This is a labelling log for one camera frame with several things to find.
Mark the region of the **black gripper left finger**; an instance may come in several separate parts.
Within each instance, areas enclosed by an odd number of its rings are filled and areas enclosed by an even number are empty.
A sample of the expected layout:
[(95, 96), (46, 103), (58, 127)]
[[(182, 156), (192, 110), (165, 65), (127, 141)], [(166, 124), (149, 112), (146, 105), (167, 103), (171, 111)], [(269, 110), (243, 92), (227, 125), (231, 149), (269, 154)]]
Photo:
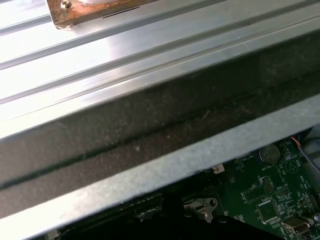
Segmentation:
[(161, 211), (150, 219), (119, 219), (107, 227), (106, 240), (163, 240), (174, 225), (174, 196), (163, 195)]

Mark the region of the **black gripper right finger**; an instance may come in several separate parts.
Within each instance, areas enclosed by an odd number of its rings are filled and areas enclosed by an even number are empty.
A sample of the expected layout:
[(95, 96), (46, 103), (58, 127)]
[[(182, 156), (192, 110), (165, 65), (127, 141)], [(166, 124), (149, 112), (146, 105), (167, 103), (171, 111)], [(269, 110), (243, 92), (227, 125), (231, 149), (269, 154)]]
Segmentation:
[(179, 195), (173, 196), (173, 230), (181, 240), (280, 240), (276, 236), (230, 216), (215, 214), (219, 200), (202, 198), (204, 207), (185, 207)]

